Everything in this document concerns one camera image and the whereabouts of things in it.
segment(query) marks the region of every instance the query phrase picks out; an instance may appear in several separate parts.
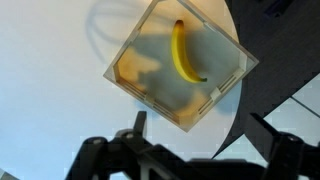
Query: transparent container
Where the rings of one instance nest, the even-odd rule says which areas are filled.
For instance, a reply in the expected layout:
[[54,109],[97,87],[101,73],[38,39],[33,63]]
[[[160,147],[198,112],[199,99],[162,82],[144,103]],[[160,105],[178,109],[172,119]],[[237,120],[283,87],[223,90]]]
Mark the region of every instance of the transparent container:
[[[190,83],[174,66],[171,35],[177,20],[184,22],[190,64],[207,82]],[[189,131],[257,64],[191,2],[154,0],[104,77]]]

